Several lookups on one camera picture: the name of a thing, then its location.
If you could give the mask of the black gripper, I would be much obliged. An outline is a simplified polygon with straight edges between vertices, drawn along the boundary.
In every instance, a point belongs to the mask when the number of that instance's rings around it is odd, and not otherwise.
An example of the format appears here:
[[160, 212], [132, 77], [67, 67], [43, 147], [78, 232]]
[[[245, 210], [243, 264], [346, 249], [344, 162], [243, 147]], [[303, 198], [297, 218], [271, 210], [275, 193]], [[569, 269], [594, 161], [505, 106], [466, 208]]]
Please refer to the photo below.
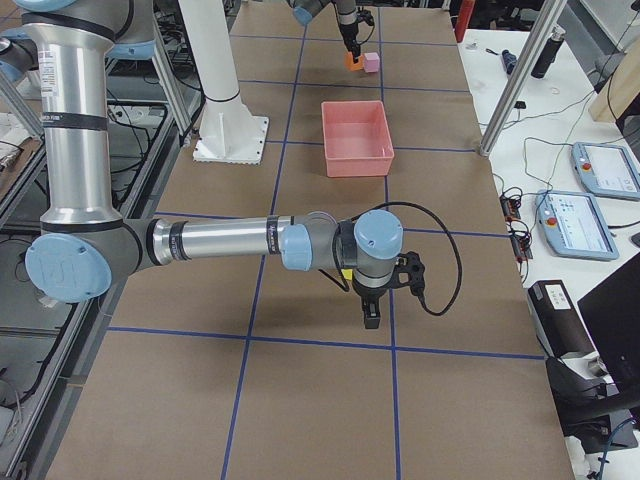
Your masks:
[[380, 325], [379, 301], [386, 294], [385, 287], [353, 285], [354, 292], [361, 299], [363, 323], [366, 329], [378, 329]]
[[346, 46], [349, 46], [349, 52], [351, 54], [351, 63], [357, 64], [360, 60], [361, 47], [357, 40], [359, 33], [359, 27], [357, 22], [350, 24], [339, 24], [339, 31], [342, 36], [343, 42]]

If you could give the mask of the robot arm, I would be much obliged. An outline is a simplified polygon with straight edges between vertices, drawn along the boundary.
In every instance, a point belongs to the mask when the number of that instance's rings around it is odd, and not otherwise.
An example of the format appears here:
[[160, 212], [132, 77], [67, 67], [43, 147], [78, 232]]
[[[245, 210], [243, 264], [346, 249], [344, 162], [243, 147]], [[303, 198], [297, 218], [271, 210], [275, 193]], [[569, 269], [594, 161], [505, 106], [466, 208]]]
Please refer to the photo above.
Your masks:
[[359, 33], [359, 13], [355, 1], [352, 0], [293, 0], [287, 1], [292, 14], [301, 26], [307, 26], [328, 5], [332, 5], [336, 22], [348, 57], [357, 63], [361, 56], [361, 46], [357, 40]]
[[403, 231], [381, 208], [338, 222], [301, 216], [170, 222], [127, 220], [111, 194], [105, 59], [149, 58], [156, 48], [149, 1], [24, 1], [22, 24], [37, 49], [50, 206], [26, 253], [32, 283], [66, 303], [104, 294], [134, 273], [174, 261], [277, 255], [290, 270], [349, 269], [364, 324], [398, 286]]

